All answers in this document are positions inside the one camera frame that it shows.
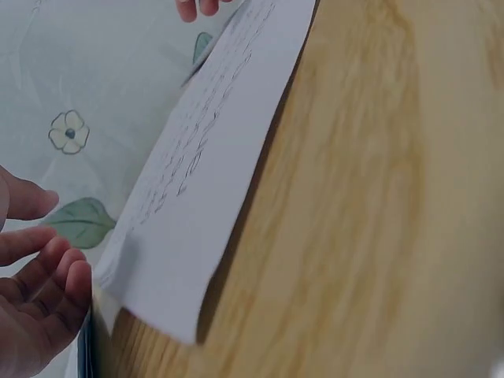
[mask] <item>paper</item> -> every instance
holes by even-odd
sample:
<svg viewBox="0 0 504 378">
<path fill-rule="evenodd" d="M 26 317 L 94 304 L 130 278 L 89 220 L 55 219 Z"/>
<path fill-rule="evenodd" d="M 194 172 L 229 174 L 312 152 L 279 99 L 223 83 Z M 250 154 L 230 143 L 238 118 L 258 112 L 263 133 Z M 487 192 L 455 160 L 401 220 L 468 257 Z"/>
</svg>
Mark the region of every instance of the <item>paper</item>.
<svg viewBox="0 0 504 378">
<path fill-rule="evenodd" d="M 185 343 L 250 185 L 315 0 L 249 0 L 172 111 L 95 277 Z"/>
</svg>

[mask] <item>hand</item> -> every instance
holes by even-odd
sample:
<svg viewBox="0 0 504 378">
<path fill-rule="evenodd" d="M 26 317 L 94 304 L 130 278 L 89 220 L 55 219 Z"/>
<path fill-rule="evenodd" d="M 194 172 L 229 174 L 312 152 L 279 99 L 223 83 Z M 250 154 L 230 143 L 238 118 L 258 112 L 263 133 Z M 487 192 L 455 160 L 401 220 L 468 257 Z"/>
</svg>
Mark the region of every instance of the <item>hand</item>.
<svg viewBox="0 0 504 378">
<path fill-rule="evenodd" d="M 219 0 L 175 0 L 176 8 L 180 17 L 185 22 L 196 20 L 196 1 L 199 1 L 199 10 L 205 16 L 213 16 L 219 10 Z M 232 2 L 232 0 L 221 0 L 222 2 Z"/>
<path fill-rule="evenodd" d="M 0 231 L 6 218 L 47 215 L 56 193 L 19 180 L 0 166 Z M 15 276 L 0 278 L 0 376 L 40 372 L 76 337 L 91 304 L 91 267 L 48 227 L 0 234 L 0 266 L 39 254 Z"/>
</svg>

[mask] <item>white flower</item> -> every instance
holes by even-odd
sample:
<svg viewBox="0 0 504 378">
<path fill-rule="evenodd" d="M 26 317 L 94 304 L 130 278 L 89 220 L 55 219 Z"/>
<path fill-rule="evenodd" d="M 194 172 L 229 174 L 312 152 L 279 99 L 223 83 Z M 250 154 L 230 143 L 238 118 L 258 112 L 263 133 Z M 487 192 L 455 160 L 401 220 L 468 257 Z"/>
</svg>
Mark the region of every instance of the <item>white flower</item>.
<svg viewBox="0 0 504 378">
<path fill-rule="evenodd" d="M 49 139 L 63 154 L 75 155 L 86 146 L 89 127 L 75 110 L 60 113 L 50 127 Z"/>
</svg>

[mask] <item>wooden table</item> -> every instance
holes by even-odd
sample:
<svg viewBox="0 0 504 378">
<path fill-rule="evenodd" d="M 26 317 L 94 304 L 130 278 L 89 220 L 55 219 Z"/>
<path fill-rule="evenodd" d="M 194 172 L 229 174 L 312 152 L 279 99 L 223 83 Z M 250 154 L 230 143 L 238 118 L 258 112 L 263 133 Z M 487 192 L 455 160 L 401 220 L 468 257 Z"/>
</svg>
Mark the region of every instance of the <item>wooden table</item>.
<svg viewBox="0 0 504 378">
<path fill-rule="evenodd" d="M 504 347 L 504 2 L 321 0 L 272 129 L 202 345 L 122 313 L 99 334 L 103 376 L 489 376 Z"/>
</svg>

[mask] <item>green leaf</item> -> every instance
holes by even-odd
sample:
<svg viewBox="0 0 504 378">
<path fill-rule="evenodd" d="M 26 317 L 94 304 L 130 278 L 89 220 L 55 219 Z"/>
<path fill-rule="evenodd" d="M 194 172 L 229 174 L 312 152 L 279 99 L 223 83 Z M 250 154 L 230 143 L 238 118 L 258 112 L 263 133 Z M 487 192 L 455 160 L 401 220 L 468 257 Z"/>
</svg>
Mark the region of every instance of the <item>green leaf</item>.
<svg viewBox="0 0 504 378">
<path fill-rule="evenodd" d="M 116 226 L 116 221 L 95 198 L 81 198 L 61 207 L 42 224 L 56 228 L 59 236 L 81 250 L 95 248 Z"/>
<path fill-rule="evenodd" d="M 213 37 L 206 32 L 199 33 L 198 38 L 196 39 L 195 54 L 192 57 L 193 64 L 196 63 L 199 56 L 202 54 L 202 52 L 208 46 L 208 44 L 210 43 L 212 38 Z"/>
</svg>

